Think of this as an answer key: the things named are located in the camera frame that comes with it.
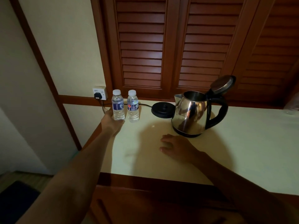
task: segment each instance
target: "wooden shutter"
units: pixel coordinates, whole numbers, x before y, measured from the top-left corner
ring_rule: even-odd
[[[299,77],[299,0],[261,0],[233,75],[236,100],[284,98]]]
[[[104,0],[114,89],[127,96],[170,91],[179,0]]]
[[[172,91],[207,91],[231,75],[259,0],[181,0]]]

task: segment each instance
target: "white bottle cap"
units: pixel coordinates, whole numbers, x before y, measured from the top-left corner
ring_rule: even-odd
[[[112,93],[113,95],[118,96],[121,94],[121,90],[113,90]]]
[[[130,97],[134,97],[134,96],[136,96],[136,90],[129,90],[128,95],[129,95]]]

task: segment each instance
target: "person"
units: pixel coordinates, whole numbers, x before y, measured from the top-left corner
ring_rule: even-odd
[[[124,123],[124,120],[115,121],[112,115],[112,110],[106,112],[99,136],[53,177],[17,224],[82,222],[91,203],[108,141]],[[161,141],[170,144],[170,147],[160,148],[164,154],[197,167],[235,205],[247,223],[299,223],[294,207],[198,151],[186,138],[167,134]]]

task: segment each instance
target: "plastic bottle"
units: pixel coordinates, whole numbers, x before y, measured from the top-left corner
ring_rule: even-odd
[[[285,105],[283,110],[289,115],[293,115],[296,111],[299,111],[299,93],[294,95],[294,97]]]
[[[112,108],[115,120],[125,119],[125,111],[123,109],[123,97],[120,90],[113,90]]]
[[[136,96],[135,90],[129,90],[128,93],[128,117],[130,122],[138,122],[139,120],[139,110],[138,110],[138,98]]]

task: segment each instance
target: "wall socket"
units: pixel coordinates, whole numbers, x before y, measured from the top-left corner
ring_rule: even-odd
[[[106,91],[106,86],[94,86],[92,88],[93,93],[100,93],[102,95],[102,99],[101,100],[107,100],[108,95],[107,95],[107,91]]]

